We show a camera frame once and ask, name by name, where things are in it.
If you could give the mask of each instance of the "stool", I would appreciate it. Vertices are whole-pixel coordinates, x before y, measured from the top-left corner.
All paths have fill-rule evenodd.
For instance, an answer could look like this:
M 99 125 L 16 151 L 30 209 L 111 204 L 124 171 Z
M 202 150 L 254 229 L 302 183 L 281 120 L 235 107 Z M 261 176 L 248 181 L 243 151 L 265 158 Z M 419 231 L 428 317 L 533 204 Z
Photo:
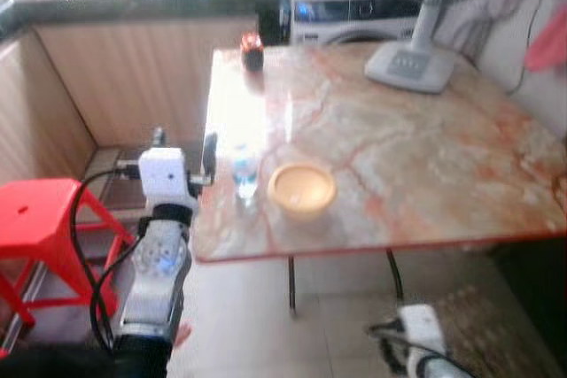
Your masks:
M 6 299 L 28 326 L 35 324 L 31 309 L 90 302 L 92 287 L 74 251 L 69 229 L 71 205 L 80 186 L 73 179 L 39 179 L 13 181 L 0 188 L 0 258 L 27 259 L 13 286 L 0 274 L 0 297 Z M 110 228 L 114 232 L 105 261 L 107 268 L 120 254 L 122 244 L 132 243 L 134 238 L 88 190 L 83 192 L 78 210 L 83 206 L 88 206 L 101 223 L 77 225 L 77 230 Z M 78 297 L 24 302 L 20 294 L 37 261 L 42 261 Z M 109 315 L 114 314 L 118 306 L 110 287 L 111 278 L 109 276 L 101 290 Z

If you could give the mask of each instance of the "countertop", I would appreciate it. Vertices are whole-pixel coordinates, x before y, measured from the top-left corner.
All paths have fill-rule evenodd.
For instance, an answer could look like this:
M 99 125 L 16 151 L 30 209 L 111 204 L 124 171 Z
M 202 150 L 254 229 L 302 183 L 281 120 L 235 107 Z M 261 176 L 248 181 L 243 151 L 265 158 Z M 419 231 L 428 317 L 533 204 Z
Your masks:
M 216 51 L 206 131 L 219 135 L 215 184 L 193 231 L 200 261 L 287 257 L 565 236 L 563 145 L 464 59 L 445 91 L 368 80 L 375 43 L 265 49 L 262 73 Z M 230 147 L 259 152 L 259 188 L 235 199 Z M 338 197 L 297 223 L 267 200 L 290 161 L 331 171 Z
M 277 44 L 279 8 L 286 0 L 12 0 L 0 10 L 0 40 L 38 23 L 233 16 L 257 13 L 260 34 Z

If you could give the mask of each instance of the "bowl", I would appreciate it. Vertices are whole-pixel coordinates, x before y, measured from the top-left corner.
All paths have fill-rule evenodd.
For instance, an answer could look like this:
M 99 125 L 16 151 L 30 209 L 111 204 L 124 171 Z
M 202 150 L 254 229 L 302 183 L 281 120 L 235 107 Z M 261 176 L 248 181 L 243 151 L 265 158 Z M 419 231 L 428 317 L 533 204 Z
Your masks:
M 268 197 L 286 215 L 301 221 L 319 217 L 337 196 L 335 178 L 309 163 L 290 163 L 274 171 Z

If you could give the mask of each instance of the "floor tile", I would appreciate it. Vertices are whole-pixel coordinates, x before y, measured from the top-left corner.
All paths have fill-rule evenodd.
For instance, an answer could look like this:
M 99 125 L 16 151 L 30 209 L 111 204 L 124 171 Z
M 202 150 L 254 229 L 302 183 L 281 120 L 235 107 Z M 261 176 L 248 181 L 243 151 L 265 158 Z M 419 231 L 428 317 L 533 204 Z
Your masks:
M 301 294 L 317 294 L 312 258 L 295 259 L 295 290 L 299 298 Z
M 369 321 L 386 323 L 398 315 L 400 303 L 394 294 L 372 294 L 369 296 Z
M 444 251 L 400 250 L 394 257 L 409 303 L 433 302 L 458 288 L 453 264 Z
M 327 358 L 321 308 L 305 295 L 289 314 L 283 262 L 195 265 L 185 284 L 183 319 L 193 334 L 172 362 L 196 368 L 266 366 Z
M 331 359 L 333 378 L 394 378 L 378 357 Z
M 387 293 L 393 290 L 385 253 L 354 253 L 310 259 L 320 295 Z
M 192 369 L 170 367 L 168 378 L 332 378 L 330 363 L 298 362 L 254 368 Z
M 370 323 L 367 296 L 321 296 L 322 320 L 331 357 L 364 357 L 377 353 L 363 332 Z
M 113 168 L 119 153 L 120 150 L 118 148 L 103 148 L 97 150 L 93 159 L 90 161 L 85 176 L 91 176 L 94 173 Z M 100 197 L 107 180 L 108 178 L 100 178 L 89 185 L 89 190 L 95 197 Z
M 48 272 L 37 299 L 74 296 L 74 292 L 64 282 Z M 79 343 L 90 332 L 89 313 L 82 305 L 36 309 L 32 314 L 35 325 L 26 335 L 28 343 Z

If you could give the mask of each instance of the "wooden cabinet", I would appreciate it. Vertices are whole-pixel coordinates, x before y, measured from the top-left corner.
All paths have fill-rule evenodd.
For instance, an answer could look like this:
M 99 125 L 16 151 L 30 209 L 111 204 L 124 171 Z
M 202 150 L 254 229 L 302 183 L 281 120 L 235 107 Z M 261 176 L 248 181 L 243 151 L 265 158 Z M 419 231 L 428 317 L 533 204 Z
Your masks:
M 213 49 L 237 47 L 256 17 L 38 27 L 43 44 L 101 147 L 203 137 Z
M 32 34 L 0 48 L 0 185 L 82 177 L 95 149 L 48 56 Z

